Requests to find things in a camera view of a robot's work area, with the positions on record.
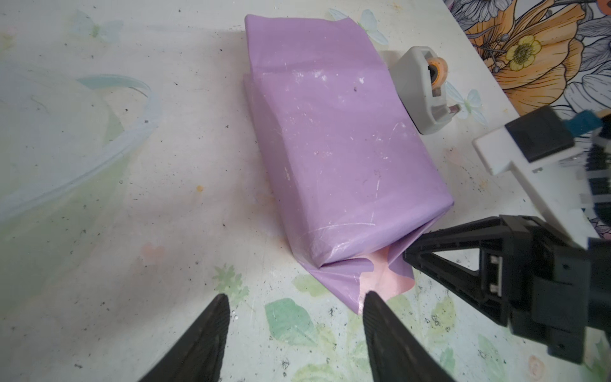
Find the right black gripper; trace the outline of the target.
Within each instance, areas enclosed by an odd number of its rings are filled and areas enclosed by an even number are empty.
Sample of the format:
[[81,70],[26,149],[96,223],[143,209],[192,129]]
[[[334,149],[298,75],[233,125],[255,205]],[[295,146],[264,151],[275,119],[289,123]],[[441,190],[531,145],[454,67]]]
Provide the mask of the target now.
[[586,329],[610,333],[610,243],[585,248],[534,216],[427,233],[404,260],[518,337],[580,364]]

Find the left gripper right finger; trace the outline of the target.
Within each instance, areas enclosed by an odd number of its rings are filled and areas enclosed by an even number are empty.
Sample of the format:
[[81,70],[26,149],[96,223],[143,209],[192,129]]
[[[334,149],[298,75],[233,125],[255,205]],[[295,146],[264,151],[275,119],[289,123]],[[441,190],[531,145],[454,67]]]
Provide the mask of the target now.
[[365,296],[363,323],[375,382],[453,380],[375,291]]

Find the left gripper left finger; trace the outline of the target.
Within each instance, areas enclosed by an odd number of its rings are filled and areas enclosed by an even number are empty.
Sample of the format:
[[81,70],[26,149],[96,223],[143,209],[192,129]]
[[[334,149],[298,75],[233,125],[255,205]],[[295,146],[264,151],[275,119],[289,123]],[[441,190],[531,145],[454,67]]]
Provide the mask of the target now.
[[230,324],[226,294],[218,294],[142,381],[218,382]]

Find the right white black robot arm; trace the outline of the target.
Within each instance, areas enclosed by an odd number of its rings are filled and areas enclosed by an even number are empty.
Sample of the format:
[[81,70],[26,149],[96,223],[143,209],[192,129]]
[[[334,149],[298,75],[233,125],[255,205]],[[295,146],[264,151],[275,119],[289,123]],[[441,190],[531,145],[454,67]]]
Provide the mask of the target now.
[[428,233],[404,261],[513,334],[578,364],[586,330],[610,330],[610,114],[563,120],[549,107],[474,141],[488,172],[509,172],[537,216],[489,217]]

